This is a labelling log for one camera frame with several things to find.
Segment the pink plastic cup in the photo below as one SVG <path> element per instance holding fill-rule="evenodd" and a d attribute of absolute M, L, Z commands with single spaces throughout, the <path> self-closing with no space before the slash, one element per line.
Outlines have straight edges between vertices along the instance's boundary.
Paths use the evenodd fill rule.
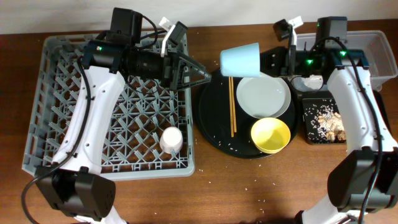
<path fill-rule="evenodd" d="M 167 154 L 180 152 L 183 146 L 183 136 L 181 130 L 176 127 L 166 128 L 159 140 L 161 150 Z"/>

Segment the light blue plastic cup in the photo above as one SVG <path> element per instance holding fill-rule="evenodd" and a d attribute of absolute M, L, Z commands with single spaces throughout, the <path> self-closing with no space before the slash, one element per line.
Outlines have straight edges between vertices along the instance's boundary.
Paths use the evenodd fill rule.
<path fill-rule="evenodd" d="M 222 50 L 220 53 L 220 71 L 224 77 L 260 77 L 259 43 Z"/>

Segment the food scraps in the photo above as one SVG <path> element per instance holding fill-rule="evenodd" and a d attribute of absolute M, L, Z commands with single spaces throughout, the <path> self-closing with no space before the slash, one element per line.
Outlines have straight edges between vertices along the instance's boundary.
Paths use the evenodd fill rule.
<path fill-rule="evenodd" d="M 346 142 L 341 115 L 330 105 L 313 105 L 304 112 L 307 137 L 314 144 Z"/>

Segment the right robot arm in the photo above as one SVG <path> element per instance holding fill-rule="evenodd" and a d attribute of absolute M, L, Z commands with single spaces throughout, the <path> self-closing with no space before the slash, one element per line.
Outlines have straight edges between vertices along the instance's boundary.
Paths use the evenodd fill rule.
<path fill-rule="evenodd" d="M 322 17 L 310 50 L 298 50 L 296 17 L 273 29 L 286 47 L 260 54 L 260 69 L 272 77 L 320 75 L 332 94 L 346 133 L 346 158 L 330 173 L 327 195 L 295 216 L 297 223 L 362 223 L 369 213 L 397 205 L 397 141 L 389 132 L 371 87 L 362 50 L 346 46 L 347 18 Z"/>

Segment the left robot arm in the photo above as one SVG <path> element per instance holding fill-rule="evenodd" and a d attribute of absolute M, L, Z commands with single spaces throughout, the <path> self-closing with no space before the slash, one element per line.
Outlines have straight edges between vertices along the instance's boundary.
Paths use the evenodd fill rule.
<path fill-rule="evenodd" d="M 144 20 L 140 12 L 116 7 L 110 28 L 88 42 L 77 60 L 82 83 L 66 136 L 51 165 L 38 166 L 32 180 L 53 209 L 82 222 L 123 222 L 114 207 L 116 185 L 100 173 L 109 122 L 129 77 L 158 80 L 171 91 L 191 88 L 185 79 L 193 75 L 203 83 L 211 79 L 202 64 L 167 49 L 168 42 L 180 43 L 185 24 L 166 18 L 154 24 L 155 53 L 141 45 Z"/>

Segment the yellow bowl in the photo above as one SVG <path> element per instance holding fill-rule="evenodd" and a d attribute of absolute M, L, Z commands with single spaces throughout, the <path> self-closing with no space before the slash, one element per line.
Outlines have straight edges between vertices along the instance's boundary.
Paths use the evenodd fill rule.
<path fill-rule="evenodd" d="M 251 127 L 251 140 L 255 147 L 266 154 L 275 154 L 288 145 L 289 127 L 277 118 L 262 118 Z"/>

